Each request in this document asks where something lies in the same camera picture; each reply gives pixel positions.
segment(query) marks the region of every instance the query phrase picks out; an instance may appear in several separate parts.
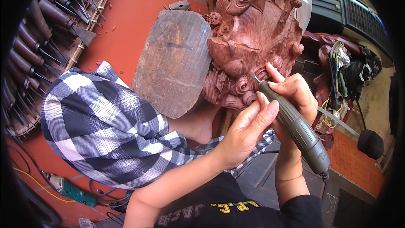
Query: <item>foot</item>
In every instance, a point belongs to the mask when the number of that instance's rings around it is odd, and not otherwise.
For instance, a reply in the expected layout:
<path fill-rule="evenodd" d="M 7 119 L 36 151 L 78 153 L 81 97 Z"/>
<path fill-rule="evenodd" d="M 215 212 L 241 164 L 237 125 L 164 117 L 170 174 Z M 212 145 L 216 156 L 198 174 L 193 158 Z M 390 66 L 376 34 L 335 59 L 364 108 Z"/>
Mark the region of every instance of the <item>foot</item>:
<path fill-rule="evenodd" d="M 187 139 L 196 141 L 198 144 L 207 144 L 212 137 L 212 121 L 219 105 L 205 101 L 197 109 L 187 112 L 178 119 L 170 119 L 169 132 L 179 131 Z"/>

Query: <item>red tile floor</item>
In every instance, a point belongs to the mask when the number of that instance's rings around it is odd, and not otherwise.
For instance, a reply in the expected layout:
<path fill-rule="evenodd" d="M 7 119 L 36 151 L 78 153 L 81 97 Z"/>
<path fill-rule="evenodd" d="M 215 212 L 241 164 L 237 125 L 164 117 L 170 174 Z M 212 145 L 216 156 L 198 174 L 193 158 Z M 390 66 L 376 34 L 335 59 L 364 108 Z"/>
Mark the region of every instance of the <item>red tile floor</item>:
<path fill-rule="evenodd" d="M 103 28 L 96 26 L 94 32 L 100 35 L 94 39 L 91 47 L 86 49 L 81 55 L 77 67 L 86 72 L 90 72 L 97 68 L 97 61 L 108 61 L 117 73 L 123 71 L 122 74 L 119 74 L 119 77 L 121 77 L 127 85 L 130 85 L 144 42 L 158 13 L 164 10 L 163 5 L 169 5 L 180 0 L 109 1 L 112 7 L 106 8 L 103 12 L 108 21 L 101 21 Z M 188 1 L 192 4 L 190 10 L 201 14 L 207 13 L 205 0 Z M 372 162 L 367 160 L 367 156 L 364 157 L 364 154 L 352 154 L 352 152 L 356 151 L 356 148 L 353 143 L 349 142 L 348 138 L 345 141 L 345 137 L 339 133 L 336 133 L 335 136 L 335 138 L 339 140 L 337 140 L 335 146 L 328 152 L 332 158 L 332 168 L 344 174 L 364 189 L 369 190 L 373 195 L 377 195 L 380 186 L 376 187 L 376 185 L 381 184 L 381 172 L 377 171 L 377 168 L 374 169 L 372 167 Z M 18 149 L 11 141 L 8 141 L 8 143 Z M 84 190 L 89 190 L 89 179 L 80 175 L 53 152 L 39 128 L 29 134 L 23 146 L 37 162 L 40 169 L 68 178 L 73 184 Z M 13 160 L 25 170 L 25 164 L 21 157 L 12 149 L 9 149 L 9 153 Z M 31 166 L 32 176 L 45 186 L 46 183 L 43 181 L 39 172 L 36 171 L 33 164 L 29 164 Z M 78 225 L 78 219 L 80 217 L 87 217 L 92 221 L 100 221 L 108 218 L 106 216 L 107 211 L 117 213 L 103 206 L 90 208 L 77 202 L 62 202 L 49 195 L 28 176 L 21 173 L 17 173 L 17 176 L 24 180 L 27 185 L 34 189 L 59 213 L 62 218 L 61 226 L 68 227 Z M 109 187 L 96 182 L 94 182 L 92 186 L 94 190 L 101 189 L 104 192 L 109 189 Z M 118 189 L 111 195 L 120 198 L 124 193 L 124 190 Z"/>

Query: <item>green angle grinder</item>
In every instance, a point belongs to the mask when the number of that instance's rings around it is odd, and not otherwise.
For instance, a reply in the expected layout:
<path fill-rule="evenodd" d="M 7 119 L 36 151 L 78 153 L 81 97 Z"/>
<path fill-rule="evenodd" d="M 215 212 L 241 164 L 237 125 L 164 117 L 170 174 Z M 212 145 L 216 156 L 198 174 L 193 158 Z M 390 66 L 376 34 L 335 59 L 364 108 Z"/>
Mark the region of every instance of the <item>green angle grinder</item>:
<path fill-rule="evenodd" d="M 83 203 L 89 207 L 97 205 L 97 199 L 90 192 L 73 185 L 70 181 L 62 176 L 56 176 L 49 172 L 44 173 L 45 178 L 56 188 L 59 194 L 68 197 L 76 202 Z"/>
<path fill-rule="evenodd" d="M 253 73 L 250 75 L 259 82 L 259 91 L 266 95 L 269 101 L 275 99 L 280 104 L 277 119 L 286 128 L 312 171 L 317 175 L 321 175 L 324 181 L 328 180 L 328 167 L 331 161 L 321 139 L 315 134 L 311 125 L 308 124 L 291 102 L 270 89 L 267 81 L 260 81 Z"/>

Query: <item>checkered fabric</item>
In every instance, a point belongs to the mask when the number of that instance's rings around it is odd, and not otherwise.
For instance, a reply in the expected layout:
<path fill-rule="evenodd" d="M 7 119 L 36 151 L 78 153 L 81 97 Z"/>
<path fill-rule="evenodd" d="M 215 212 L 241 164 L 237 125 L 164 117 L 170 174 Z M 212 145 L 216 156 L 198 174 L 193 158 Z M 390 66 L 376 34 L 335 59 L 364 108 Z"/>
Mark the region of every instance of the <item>checkered fabric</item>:
<path fill-rule="evenodd" d="M 164 115 L 134 93 L 107 62 L 92 73 L 72 68 L 50 86 L 41 127 L 52 149 L 83 175 L 134 189 L 210 152 L 223 139 L 195 149 L 180 132 L 169 133 Z M 272 140 L 269 130 L 234 175 Z"/>

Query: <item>black t-shirt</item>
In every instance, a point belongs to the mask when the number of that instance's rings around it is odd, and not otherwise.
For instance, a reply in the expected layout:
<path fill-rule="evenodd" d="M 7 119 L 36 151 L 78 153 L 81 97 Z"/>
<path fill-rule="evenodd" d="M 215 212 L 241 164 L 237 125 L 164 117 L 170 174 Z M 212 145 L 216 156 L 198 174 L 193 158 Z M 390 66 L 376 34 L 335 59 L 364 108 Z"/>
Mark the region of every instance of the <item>black t-shirt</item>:
<path fill-rule="evenodd" d="M 223 172 L 168 205 L 159 215 L 161 227 L 323 227 L 321 199 L 300 195 L 281 210 L 248 199 L 233 176 Z"/>

